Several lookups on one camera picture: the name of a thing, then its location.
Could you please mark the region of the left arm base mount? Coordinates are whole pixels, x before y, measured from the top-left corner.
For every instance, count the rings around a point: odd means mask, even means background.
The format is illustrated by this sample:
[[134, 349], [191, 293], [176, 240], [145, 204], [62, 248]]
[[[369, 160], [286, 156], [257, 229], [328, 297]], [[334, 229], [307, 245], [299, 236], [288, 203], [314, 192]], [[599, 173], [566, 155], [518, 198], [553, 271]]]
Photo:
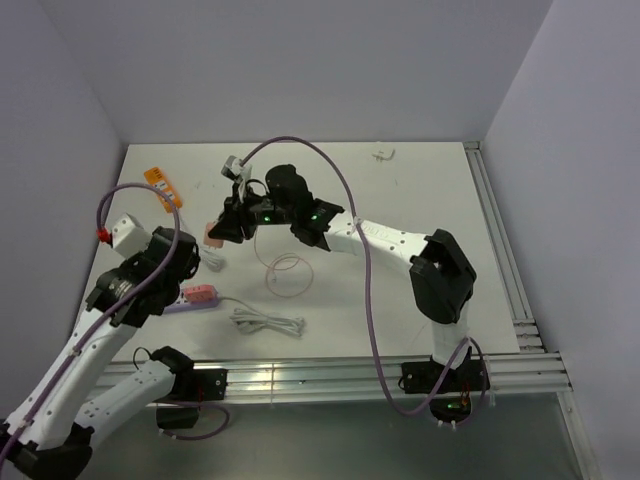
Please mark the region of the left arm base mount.
[[171, 432], [192, 429], [205, 403], [224, 399], [227, 375], [228, 370], [223, 368], [195, 369], [179, 375], [170, 393], [159, 399], [168, 407], [156, 408], [156, 425]]

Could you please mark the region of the purple power strip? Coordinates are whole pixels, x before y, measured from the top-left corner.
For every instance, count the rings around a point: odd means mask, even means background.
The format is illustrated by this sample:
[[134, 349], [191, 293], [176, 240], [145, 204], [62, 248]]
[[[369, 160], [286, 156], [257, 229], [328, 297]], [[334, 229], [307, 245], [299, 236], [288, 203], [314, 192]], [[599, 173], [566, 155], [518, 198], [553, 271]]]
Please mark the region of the purple power strip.
[[190, 301], [183, 294], [170, 305], [164, 308], [163, 314], [177, 314], [190, 311], [199, 311], [216, 308], [220, 304], [218, 297], [213, 297], [207, 300]]

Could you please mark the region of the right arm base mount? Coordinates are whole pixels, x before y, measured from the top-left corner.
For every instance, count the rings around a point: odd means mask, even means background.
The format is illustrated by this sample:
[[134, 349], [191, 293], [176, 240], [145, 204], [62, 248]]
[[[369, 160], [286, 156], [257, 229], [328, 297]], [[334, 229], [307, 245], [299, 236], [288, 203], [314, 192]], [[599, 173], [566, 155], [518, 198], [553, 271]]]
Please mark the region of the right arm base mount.
[[[398, 387], [405, 394], [429, 394], [443, 370], [442, 365], [432, 360], [404, 362]], [[459, 368], [446, 373], [438, 395], [429, 404], [429, 411], [437, 422], [457, 427], [471, 418], [474, 408], [485, 400], [490, 387], [485, 364], [467, 358]]]

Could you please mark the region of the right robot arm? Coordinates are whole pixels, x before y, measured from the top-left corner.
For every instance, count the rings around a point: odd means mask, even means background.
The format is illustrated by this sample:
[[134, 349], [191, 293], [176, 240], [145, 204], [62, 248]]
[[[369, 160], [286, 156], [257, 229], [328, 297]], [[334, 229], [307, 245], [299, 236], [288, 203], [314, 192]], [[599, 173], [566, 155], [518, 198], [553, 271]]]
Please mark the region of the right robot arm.
[[253, 190], [250, 168], [236, 157], [228, 158], [221, 173], [232, 181], [232, 193], [208, 232], [209, 238], [241, 244], [261, 227], [286, 225], [302, 244], [364, 259], [367, 281], [372, 279], [375, 262], [407, 275], [416, 306], [432, 325], [435, 383], [452, 390], [466, 379], [466, 307], [477, 273], [450, 232], [410, 233], [362, 220], [314, 197], [291, 164], [267, 172], [264, 194]]

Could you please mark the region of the pink plug adapter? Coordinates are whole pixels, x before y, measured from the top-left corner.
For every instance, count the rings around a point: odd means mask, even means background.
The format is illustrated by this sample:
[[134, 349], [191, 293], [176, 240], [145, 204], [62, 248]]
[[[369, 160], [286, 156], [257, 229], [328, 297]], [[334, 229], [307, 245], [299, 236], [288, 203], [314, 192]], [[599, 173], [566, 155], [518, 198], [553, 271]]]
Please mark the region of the pink plug adapter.
[[183, 294], [185, 300], [191, 304], [210, 303], [218, 300], [216, 289], [208, 284], [186, 287]]

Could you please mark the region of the small white plug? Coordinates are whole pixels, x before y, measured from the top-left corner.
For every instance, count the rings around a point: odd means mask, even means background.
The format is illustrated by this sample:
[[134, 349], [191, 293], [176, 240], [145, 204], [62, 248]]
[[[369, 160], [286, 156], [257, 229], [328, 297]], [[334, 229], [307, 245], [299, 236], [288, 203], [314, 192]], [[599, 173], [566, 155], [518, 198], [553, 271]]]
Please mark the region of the small white plug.
[[394, 159], [396, 150], [391, 147], [380, 147], [371, 154], [372, 158], [377, 162], [389, 162]]

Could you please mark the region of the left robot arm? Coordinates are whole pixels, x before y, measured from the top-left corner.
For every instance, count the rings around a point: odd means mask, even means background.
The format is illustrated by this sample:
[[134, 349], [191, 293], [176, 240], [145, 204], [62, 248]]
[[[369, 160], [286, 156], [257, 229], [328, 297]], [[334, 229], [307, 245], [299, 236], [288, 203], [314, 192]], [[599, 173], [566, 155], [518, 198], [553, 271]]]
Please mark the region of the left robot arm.
[[30, 479], [75, 479], [93, 451], [147, 404], [183, 399], [195, 386], [194, 363], [165, 346], [149, 365], [89, 400], [114, 355], [151, 316], [179, 297], [197, 272], [195, 238], [158, 227], [140, 251], [104, 272], [64, 349], [27, 399], [1, 424], [1, 460]]

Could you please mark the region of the small pink charger plug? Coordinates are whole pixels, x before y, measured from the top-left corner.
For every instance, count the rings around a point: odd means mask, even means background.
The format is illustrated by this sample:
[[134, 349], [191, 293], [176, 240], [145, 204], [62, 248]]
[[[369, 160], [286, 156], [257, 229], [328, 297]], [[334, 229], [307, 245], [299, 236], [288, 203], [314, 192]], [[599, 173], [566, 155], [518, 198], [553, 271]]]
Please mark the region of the small pink charger plug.
[[220, 239], [212, 238], [210, 236], [210, 232], [213, 230], [215, 225], [216, 225], [215, 222], [209, 222], [206, 224], [205, 230], [204, 230], [204, 236], [203, 236], [203, 244], [210, 248], [220, 249], [224, 246], [224, 241]]

